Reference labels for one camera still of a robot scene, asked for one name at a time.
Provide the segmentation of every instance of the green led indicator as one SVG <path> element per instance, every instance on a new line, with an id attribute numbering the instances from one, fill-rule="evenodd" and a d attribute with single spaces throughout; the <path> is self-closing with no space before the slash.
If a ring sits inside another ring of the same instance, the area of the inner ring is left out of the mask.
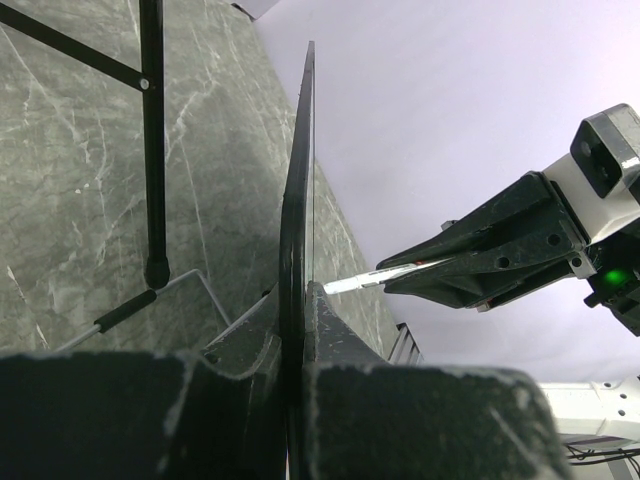
<path id="1" fill-rule="evenodd" d="M 611 270 L 604 276 L 604 281 L 609 285 L 622 285 L 629 279 L 629 275 L 624 270 Z"/>

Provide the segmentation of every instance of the white wall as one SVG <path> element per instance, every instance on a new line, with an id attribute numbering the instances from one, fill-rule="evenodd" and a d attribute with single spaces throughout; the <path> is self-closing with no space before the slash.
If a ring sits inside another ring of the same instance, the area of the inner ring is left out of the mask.
<path id="1" fill-rule="evenodd" d="M 292 102 L 317 42 L 317 155 L 370 265 L 568 151 L 580 120 L 640 111 L 640 2 L 281 0 L 256 22 Z M 541 381 L 637 374 L 640 339 L 586 282 L 487 314 L 390 297 L 431 363 Z"/>

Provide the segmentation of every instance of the black plastic base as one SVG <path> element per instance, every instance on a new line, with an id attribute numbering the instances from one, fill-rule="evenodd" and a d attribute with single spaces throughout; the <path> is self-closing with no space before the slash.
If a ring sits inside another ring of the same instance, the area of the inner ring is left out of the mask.
<path id="1" fill-rule="evenodd" d="M 163 258 L 160 261 L 152 262 L 147 259 L 147 266 L 144 270 L 144 279 L 147 281 L 149 288 L 158 290 L 169 283 L 171 270 L 169 270 L 169 260 Z"/>

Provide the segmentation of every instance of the gray tile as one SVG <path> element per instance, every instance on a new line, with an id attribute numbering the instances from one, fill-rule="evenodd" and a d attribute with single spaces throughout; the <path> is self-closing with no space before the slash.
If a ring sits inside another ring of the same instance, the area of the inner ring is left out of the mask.
<path id="1" fill-rule="evenodd" d="M 139 67 L 137 2 L 8 5 Z M 276 281 L 294 112 L 245 15 L 214 0 L 164 8 L 168 256 L 174 276 L 205 272 L 233 318 Z M 145 289 L 142 102 L 8 27 L 0 65 L 0 349 L 52 348 Z M 319 185 L 327 279 L 366 269 Z M 379 295 L 336 303 L 368 343 L 390 348 Z M 198 348 L 222 328 L 192 279 L 84 347 Z"/>

